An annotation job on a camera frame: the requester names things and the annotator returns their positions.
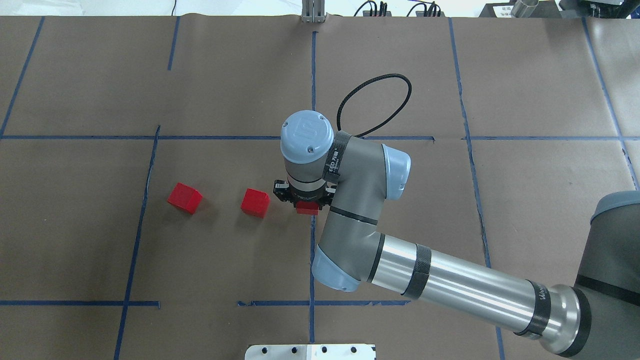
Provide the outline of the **red cube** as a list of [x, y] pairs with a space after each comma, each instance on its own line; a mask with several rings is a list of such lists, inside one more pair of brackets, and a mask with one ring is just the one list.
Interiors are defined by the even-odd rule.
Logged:
[[194, 187], [177, 182], [169, 194], [166, 202], [170, 205], [194, 215], [203, 200], [203, 195]]
[[317, 202], [302, 202], [299, 201], [294, 205], [295, 211], [300, 215], [318, 215], [320, 211], [320, 205]]
[[240, 209], [247, 215], [264, 219], [268, 212], [270, 201], [268, 193], [248, 187], [243, 196]]

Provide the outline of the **brown paper table cover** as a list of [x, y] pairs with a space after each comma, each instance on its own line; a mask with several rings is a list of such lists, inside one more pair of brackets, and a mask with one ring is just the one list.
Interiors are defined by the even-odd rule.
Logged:
[[639, 21], [2, 16], [1, 358], [639, 357]]

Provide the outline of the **steel cup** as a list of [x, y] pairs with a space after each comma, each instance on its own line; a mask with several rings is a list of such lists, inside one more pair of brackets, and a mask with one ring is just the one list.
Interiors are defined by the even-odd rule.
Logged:
[[539, 0], [510, 0], [512, 18], [530, 18], [539, 5]]

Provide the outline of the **aluminium frame post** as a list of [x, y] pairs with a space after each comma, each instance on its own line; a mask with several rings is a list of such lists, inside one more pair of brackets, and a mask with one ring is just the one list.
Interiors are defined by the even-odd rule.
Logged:
[[320, 24], [326, 21], [326, 0], [302, 0], [301, 6], [302, 23]]

